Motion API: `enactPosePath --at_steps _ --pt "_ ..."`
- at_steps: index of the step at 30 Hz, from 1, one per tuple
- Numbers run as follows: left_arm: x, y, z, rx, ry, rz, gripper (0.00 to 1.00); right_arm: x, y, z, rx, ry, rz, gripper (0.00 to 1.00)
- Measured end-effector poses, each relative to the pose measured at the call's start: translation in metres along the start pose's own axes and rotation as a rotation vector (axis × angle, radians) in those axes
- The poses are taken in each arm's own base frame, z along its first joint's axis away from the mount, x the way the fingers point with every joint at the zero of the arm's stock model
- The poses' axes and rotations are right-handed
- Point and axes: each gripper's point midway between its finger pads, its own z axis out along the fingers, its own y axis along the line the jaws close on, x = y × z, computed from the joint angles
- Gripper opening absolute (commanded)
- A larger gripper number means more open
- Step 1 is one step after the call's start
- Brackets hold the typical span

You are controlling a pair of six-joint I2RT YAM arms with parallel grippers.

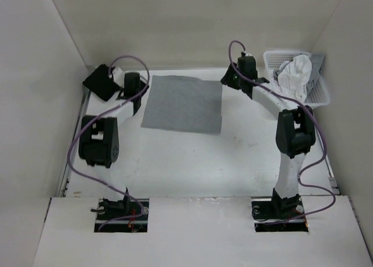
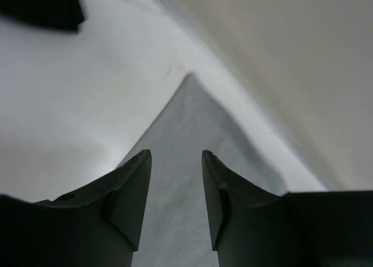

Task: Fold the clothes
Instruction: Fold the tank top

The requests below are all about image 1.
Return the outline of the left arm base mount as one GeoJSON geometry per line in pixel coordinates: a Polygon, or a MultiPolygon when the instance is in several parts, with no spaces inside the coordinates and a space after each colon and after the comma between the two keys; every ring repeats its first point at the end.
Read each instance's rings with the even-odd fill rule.
{"type": "Polygon", "coordinates": [[[139,201],[145,214],[141,214],[141,207],[136,201],[124,197],[122,200],[111,201],[100,199],[96,208],[90,211],[95,215],[95,233],[147,233],[149,199],[139,201]]]}

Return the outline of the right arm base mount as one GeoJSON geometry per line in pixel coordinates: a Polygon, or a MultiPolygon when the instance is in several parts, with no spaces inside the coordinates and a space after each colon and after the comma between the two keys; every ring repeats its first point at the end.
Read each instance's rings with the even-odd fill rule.
{"type": "Polygon", "coordinates": [[[272,200],[254,200],[252,204],[252,217],[254,229],[257,233],[269,232],[308,232],[308,223],[305,216],[293,219],[304,213],[301,198],[295,205],[277,210],[272,200]]]}

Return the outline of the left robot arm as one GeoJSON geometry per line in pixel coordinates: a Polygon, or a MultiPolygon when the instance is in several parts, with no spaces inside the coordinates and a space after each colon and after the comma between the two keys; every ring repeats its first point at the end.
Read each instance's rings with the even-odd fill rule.
{"type": "Polygon", "coordinates": [[[142,97],[149,88],[148,76],[143,78],[137,72],[124,74],[124,86],[114,95],[114,106],[98,115],[82,118],[78,154],[87,165],[110,168],[119,156],[118,125],[136,115],[141,107],[142,97]]]}

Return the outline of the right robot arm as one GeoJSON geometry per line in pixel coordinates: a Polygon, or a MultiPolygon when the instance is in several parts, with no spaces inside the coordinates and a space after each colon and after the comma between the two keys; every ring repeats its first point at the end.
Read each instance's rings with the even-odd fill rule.
{"type": "Polygon", "coordinates": [[[276,146],[280,152],[280,169],[271,200],[253,201],[255,220],[287,219],[302,206],[298,174],[311,146],[315,144],[315,127],[307,113],[296,103],[280,99],[268,91],[269,81],[259,78],[253,56],[243,55],[228,67],[221,83],[240,90],[259,103],[277,120],[276,146]]]}

